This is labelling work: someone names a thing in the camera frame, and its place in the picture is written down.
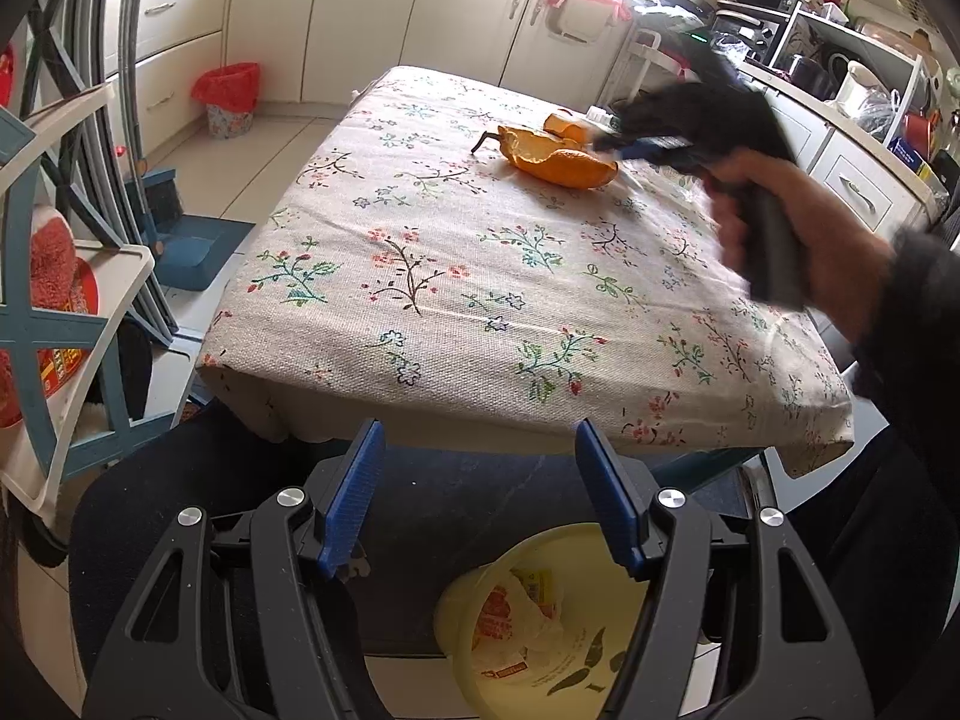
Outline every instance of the red trash bin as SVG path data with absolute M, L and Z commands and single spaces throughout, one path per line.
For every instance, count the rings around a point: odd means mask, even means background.
M 222 139 L 250 131 L 259 93 L 260 66 L 241 62 L 207 71 L 194 83 L 190 96 L 206 105 L 210 135 Z

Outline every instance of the kitchen counter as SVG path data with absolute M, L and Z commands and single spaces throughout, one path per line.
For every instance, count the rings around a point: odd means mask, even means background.
M 858 127 L 857 124 L 839 111 L 829 105 L 824 105 L 821 100 L 813 97 L 813 95 L 808 95 L 804 90 L 798 89 L 793 84 L 784 81 L 769 71 L 748 64 L 740 65 L 739 69 L 758 82 L 792 98 L 792 100 L 803 105 L 804 108 L 808 108 L 817 114 L 821 119 L 825 119 L 832 127 L 838 129 L 850 138 L 851 141 L 854 141 L 858 146 L 863 148 L 864 151 L 867 151 L 867 153 L 883 167 L 886 167 L 888 172 L 894 175 L 896 180 L 901 182 L 907 191 L 910 191 L 910 194 L 913 194 L 913 196 L 923 204 L 926 215 L 931 222 L 939 217 L 937 204 L 933 199 L 933 192 L 930 191 L 930 187 L 926 186 L 923 181 L 920 181 L 920 178 L 915 175 L 909 167 L 906 167 L 903 162 L 896 159 L 896 156 L 894 156 L 891 151 L 887 151 L 880 141 L 872 138 L 864 129 Z

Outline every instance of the drawer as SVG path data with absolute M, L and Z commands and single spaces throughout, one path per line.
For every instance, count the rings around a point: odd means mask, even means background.
M 811 172 L 868 228 L 891 239 L 919 202 L 867 151 L 835 132 Z
M 832 127 L 813 111 L 773 89 L 767 91 L 767 101 L 774 109 L 787 143 L 790 143 L 797 165 L 801 170 L 810 172 L 810 166 L 827 141 Z
M 136 58 L 223 29 L 226 0 L 140 0 Z M 104 72 L 117 69 L 120 0 L 107 0 L 104 15 Z
M 136 109 L 144 155 L 205 114 L 203 105 L 190 98 L 190 89 L 199 76 L 220 66 L 220 36 L 206 35 L 137 63 Z M 114 97 L 107 112 L 113 143 L 126 145 L 119 83 L 115 76 L 110 82 Z

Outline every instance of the white cabinet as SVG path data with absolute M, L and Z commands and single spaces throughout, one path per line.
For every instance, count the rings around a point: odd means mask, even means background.
M 594 42 L 557 29 L 558 9 L 530 0 L 510 50 L 500 85 L 515 92 L 586 113 L 596 103 L 630 29 L 611 9 L 611 20 Z
M 795 100 L 791 100 L 787 95 L 781 95 L 774 89 L 768 89 L 766 95 L 770 107 L 774 109 L 776 118 L 784 129 L 787 143 L 790 143 L 790 148 L 797 158 L 797 165 L 805 172 L 809 172 L 810 166 L 820 155 L 824 143 L 827 143 L 832 127 L 825 119 L 804 108 Z
M 140 0 L 136 59 L 224 28 L 225 0 Z M 104 74 L 117 70 L 120 0 L 107 0 L 104 12 Z
M 314 0 L 304 63 L 306 103 L 349 103 L 400 61 L 414 0 Z
M 220 66 L 220 38 L 215 32 L 137 62 L 136 116 L 145 155 L 205 114 L 203 105 L 190 98 L 190 90 L 198 77 Z M 116 76 L 112 83 L 114 95 L 107 105 L 110 133 L 114 146 L 125 146 Z
M 401 64 L 496 86 L 528 0 L 415 0 Z
M 260 99 L 299 103 L 313 0 L 230 0 L 227 64 L 260 65 Z
M 910 191 L 850 138 L 834 132 L 810 175 L 880 237 L 890 240 L 920 205 Z

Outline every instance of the red plastic bag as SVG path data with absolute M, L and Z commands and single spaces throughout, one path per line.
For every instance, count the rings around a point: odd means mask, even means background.
M 194 83 L 190 96 L 207 105 L 219 105 L 232 113 L 250 113 L 260 94 L 260 66 L 241 62 L 204 73 Z

